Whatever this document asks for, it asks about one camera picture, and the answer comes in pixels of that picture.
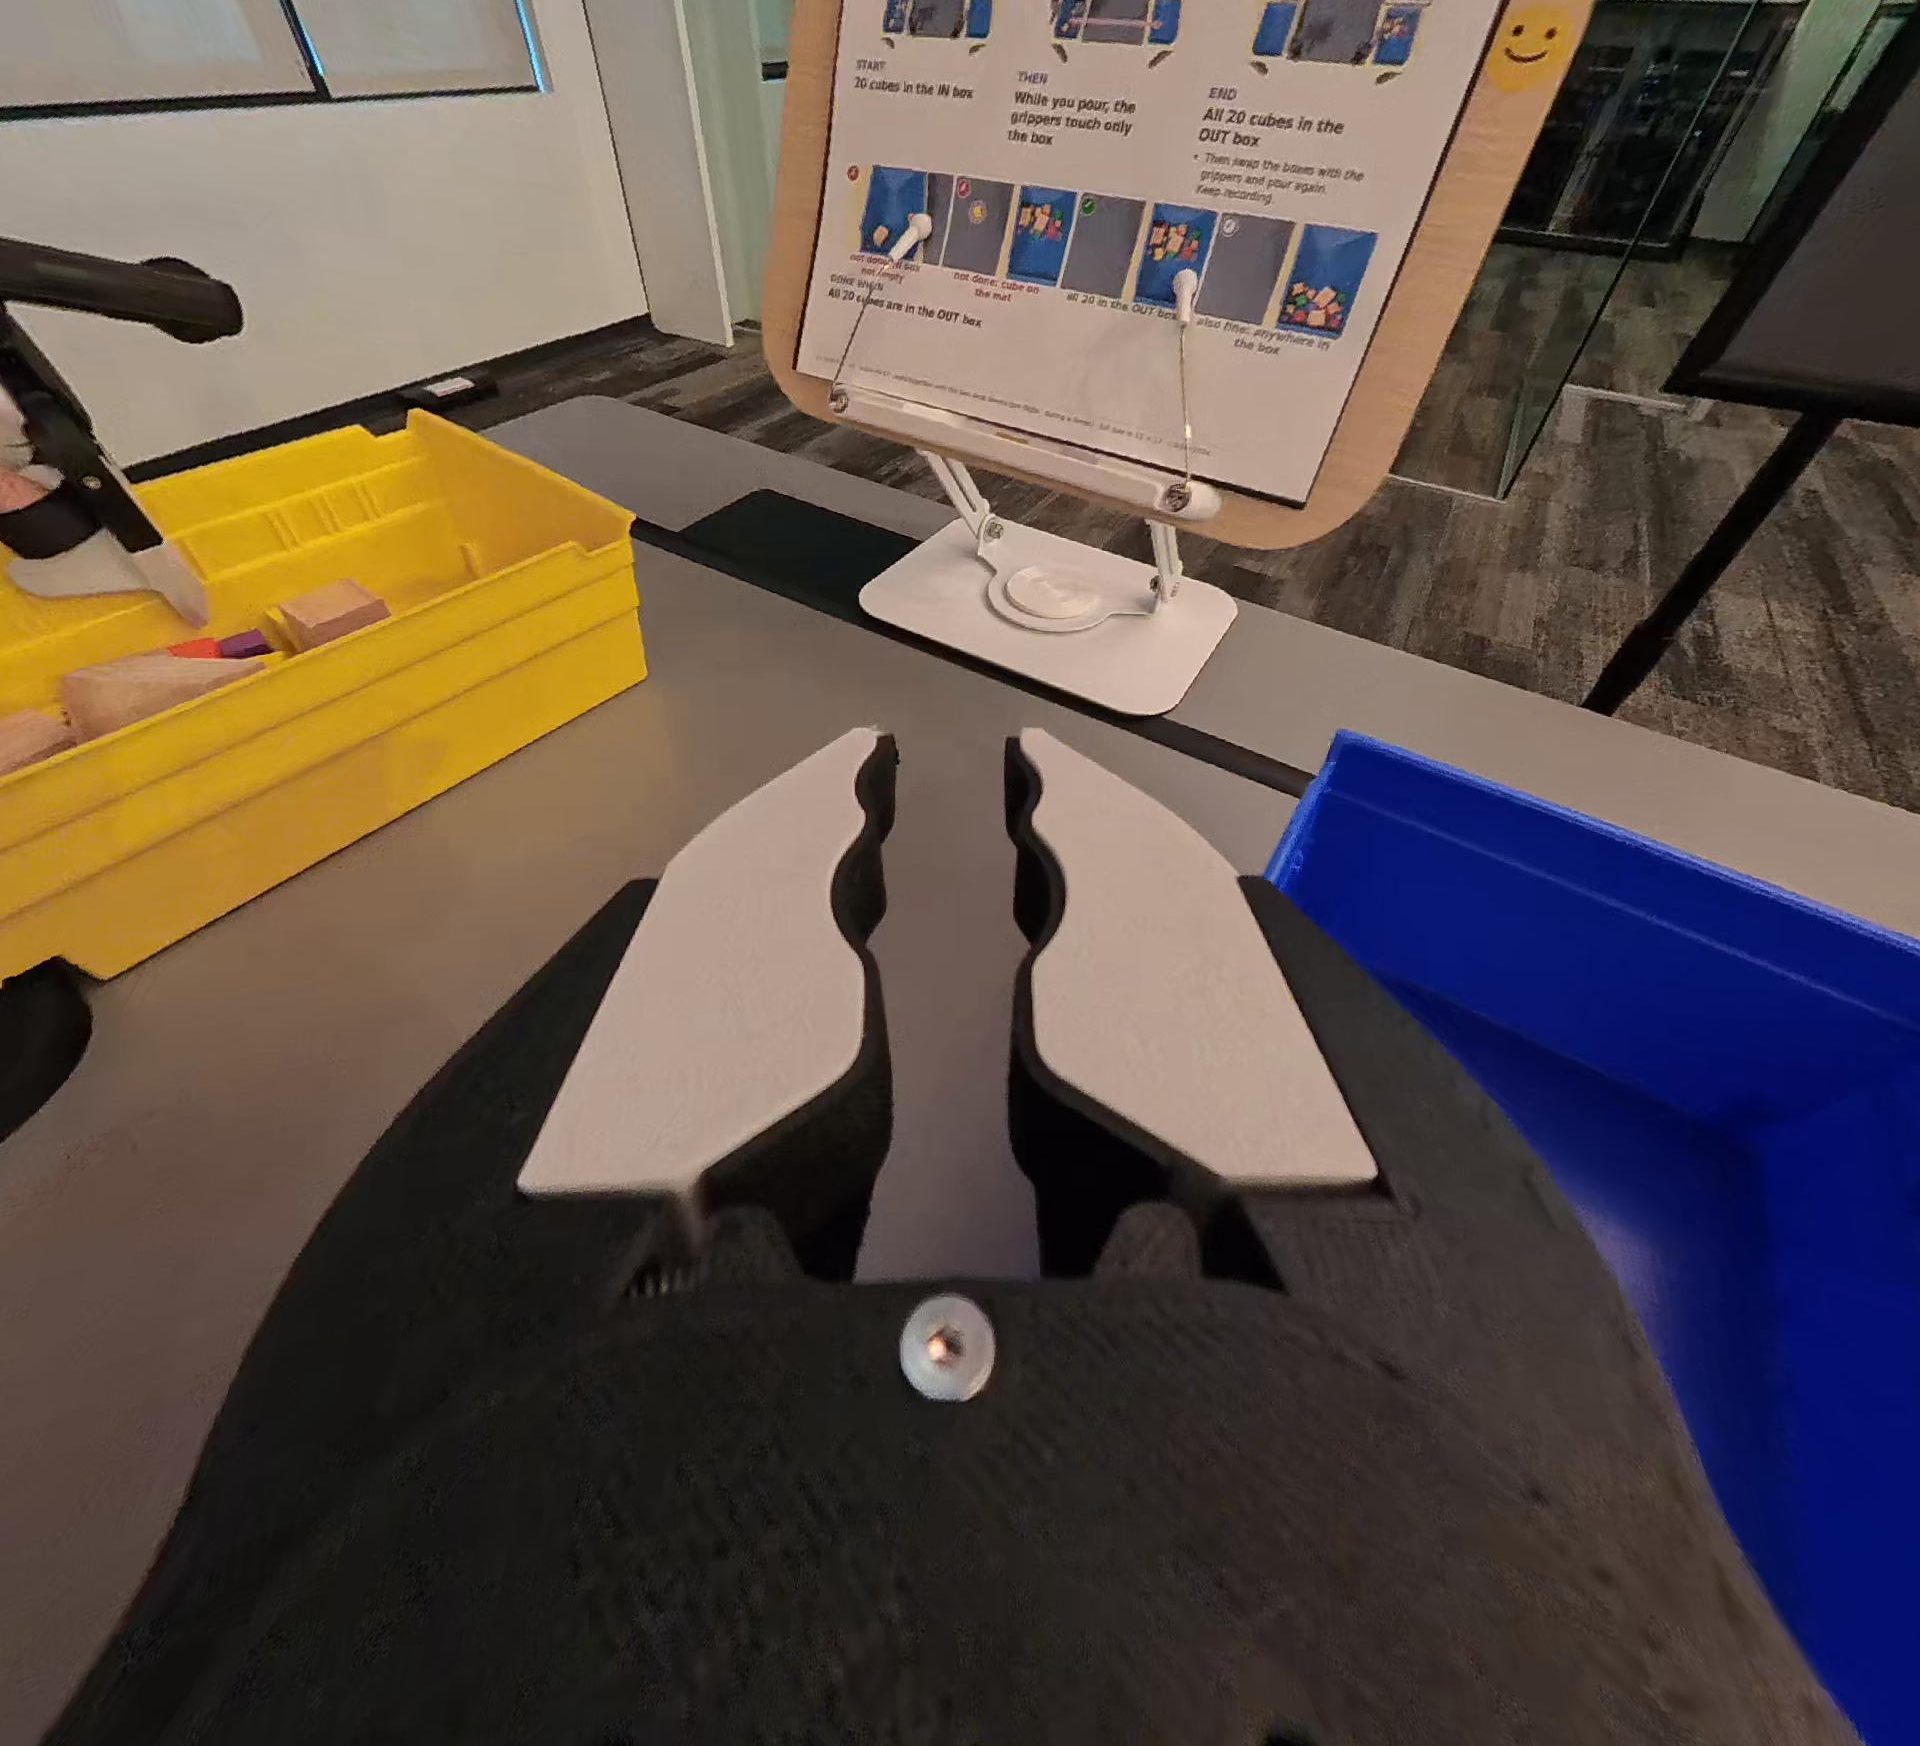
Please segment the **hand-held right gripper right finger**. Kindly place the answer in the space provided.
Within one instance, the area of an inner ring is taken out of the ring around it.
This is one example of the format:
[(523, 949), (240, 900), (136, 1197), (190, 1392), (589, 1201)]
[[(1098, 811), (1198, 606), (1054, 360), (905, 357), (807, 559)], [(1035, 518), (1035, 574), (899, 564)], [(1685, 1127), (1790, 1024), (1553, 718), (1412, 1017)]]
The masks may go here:
[(1008, 1126), (1037, 1218), (1370, 1195), (1380, 1159), (1230, 860), (1042, 728), (1006, 744), (1003, 810)]

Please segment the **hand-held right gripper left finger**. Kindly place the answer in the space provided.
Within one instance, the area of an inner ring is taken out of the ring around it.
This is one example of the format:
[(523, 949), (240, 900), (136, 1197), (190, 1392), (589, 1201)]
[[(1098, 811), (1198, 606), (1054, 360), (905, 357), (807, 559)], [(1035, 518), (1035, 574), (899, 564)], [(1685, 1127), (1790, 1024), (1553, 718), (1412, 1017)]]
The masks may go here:
[(530, 1200), (870, 1200), (893, 1071), (870, 947), (899, 748), (855, 725), (697, 830), (650, 886), (516, 1178)]

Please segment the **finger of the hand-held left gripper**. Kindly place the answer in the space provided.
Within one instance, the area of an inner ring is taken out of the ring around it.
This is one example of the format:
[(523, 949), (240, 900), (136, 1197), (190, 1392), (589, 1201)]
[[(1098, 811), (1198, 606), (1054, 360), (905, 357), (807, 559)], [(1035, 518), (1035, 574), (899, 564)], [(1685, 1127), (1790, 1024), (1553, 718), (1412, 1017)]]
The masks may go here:
[(97, 529), (51, 558), (8, 558), (8, 580), (35, 600), (152, 593), (190, 630), (205, 630), (211, 620), (211, 600), (200, 571), (168, 539), (131, 551), (108, 529)]

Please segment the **pile of coloured wooden cubes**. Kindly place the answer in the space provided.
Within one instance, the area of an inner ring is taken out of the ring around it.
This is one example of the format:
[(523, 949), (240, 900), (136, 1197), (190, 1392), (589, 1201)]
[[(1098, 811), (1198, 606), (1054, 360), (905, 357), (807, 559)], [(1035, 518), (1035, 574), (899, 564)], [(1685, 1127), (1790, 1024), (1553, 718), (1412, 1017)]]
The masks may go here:
[(181, 640), (158, 651), (73, 668), (56, 680), (50, 703), (3, 712), (1, 774), (25, 772), (240, 680), (257, 678), (277, 656), (314, 651), (392, 618), (394, 606), (343, 578), (276, 606), (261, 628)]

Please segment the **yellow plastic box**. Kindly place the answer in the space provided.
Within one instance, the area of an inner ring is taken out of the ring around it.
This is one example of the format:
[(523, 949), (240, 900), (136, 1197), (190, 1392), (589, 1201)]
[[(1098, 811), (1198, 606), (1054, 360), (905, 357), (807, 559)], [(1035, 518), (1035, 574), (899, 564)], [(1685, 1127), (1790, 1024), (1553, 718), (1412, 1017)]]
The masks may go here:
[(113, 978), (647, 675), (633, 513), (416, 412), (133, 487), (271, 653), (3, 774), (1, 971)]

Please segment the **blue plastic box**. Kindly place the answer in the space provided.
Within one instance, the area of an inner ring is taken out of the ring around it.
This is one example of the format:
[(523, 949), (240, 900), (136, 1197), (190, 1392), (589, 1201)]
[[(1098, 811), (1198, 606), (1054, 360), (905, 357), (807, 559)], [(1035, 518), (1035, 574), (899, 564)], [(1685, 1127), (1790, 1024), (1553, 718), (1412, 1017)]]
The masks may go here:
[(1266, 877), (1524, 1133), (1745, 1558), (1917, 1740), (1917, 946), (1338, 732)]

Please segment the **black round object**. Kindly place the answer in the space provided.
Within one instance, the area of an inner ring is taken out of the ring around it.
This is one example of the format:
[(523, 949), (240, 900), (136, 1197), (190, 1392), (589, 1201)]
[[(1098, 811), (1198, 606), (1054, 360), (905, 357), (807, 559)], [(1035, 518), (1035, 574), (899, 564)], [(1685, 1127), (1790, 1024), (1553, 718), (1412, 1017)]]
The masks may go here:
[(83, 978), (62, 958), (1, 982), (1, 1140), (10, 1140), (77, 1069), (92, 1037)]

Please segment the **wooden document stand white base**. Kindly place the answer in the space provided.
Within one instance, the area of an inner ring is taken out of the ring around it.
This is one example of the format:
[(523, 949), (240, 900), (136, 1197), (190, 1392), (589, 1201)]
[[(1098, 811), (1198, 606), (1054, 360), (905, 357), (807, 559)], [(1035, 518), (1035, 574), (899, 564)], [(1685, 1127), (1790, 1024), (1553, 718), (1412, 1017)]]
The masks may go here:
[[(1594, 0), (1505, 0), (1505, 5), (1536, 3), (1581, 19), (1573, 50)], [(852, 532), (831, 528), (828, 518), (797, 523), (792, 535), (777, 537), (780, 550), (793, 551), (793, 564), (780, 559), (763, 578), (860, 628), (903, 635), (1123, 719), (1168, 713), (1187, 695), (1236, 615), (1230, 593), (1181, 574), (1181, 541), (1287, 551), (1345, 526), (1380, 487), (1394, 485), (1394, 466), (1446, 366), (1448, 341), (1570, 69), (1564, 61), (1552, 90), (1502, 93), (1486, 84), (1481, 65), (1412, 234), (1404, 274), (1388, 294), (1383, 329), (1357, 367), (1356, 407), (1339, 415), (1329, 466), (1299, 510), (1237, 490), (1222, 490), (1210, 511), (1201, 511), (1198, 494), (1189, 494), (1181, 510), (1139, 505), (1137, 497), (1110, 487), (1108, 466), (1098, 470), (1098, 483), (1083, 485), (1067, 479), (1037, 442), (1025, 445), (1025, 455), (1002, 461), (985, 454), (979, 440), (961, 440), (951, 454), (918, 451), (956, 510), (945, 526), (924, 539), (899, 539), (877, 533), (870, 522)], [(1154, 562), (1013, 523), (991, 510), (973, 468), (1048, 494), (1077, 496), (1108, 515), (1148, 522)], [(1070, 574), (1115, 588), (1123, 602), (1119, 613), (1067, 621), (1072, 635), (1091, 642), (1088, 658), (1039, 651), (1046, 620), (1021, 612), (1003, 615), (994, 606), (1000, 567), (979, 551), (1017, 545), (1050, 547)]]

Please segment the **black board on stand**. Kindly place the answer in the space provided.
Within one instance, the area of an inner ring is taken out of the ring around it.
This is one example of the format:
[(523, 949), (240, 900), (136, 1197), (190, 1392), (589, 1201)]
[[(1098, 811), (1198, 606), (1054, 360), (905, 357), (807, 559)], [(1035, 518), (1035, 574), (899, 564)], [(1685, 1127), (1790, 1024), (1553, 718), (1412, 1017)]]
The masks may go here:
[(1850, 421), (1917, 426), (1917, 65), (1900, 31), (1731, 278), (1668, 389), (1790, 415), (1581, 700), (1612, 716)]

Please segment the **printed instruction sheet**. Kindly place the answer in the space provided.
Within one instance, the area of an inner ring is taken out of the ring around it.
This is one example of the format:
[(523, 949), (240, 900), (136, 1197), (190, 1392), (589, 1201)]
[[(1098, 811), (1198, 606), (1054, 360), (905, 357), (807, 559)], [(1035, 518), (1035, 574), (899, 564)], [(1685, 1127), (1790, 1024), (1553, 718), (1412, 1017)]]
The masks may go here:
[(1505, 0), (838, 0), (795, 370), (1299, 508)]

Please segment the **yellow smiley sticker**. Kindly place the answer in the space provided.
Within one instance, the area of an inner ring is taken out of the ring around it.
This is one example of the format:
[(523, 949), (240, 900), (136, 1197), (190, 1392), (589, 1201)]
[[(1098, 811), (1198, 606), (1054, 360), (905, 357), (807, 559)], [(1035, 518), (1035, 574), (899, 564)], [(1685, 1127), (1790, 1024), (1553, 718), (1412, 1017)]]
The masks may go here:
[(1481, 65), (1481, 79), (1504, 96), (1531, 93), (1540, 88), (1550, 91), (1558, 86), (1579, 34), (1581, 19), (1565, 8), (1543, 2), (1504, 5)]

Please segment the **glass partition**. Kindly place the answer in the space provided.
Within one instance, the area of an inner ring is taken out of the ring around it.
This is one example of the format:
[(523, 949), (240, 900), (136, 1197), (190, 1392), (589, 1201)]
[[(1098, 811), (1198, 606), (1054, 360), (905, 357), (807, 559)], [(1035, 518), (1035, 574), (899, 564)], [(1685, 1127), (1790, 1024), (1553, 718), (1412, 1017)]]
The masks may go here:
[(1680, 354), (1916, 0), (1596, 0), (1394, 473), (1505, 496)]

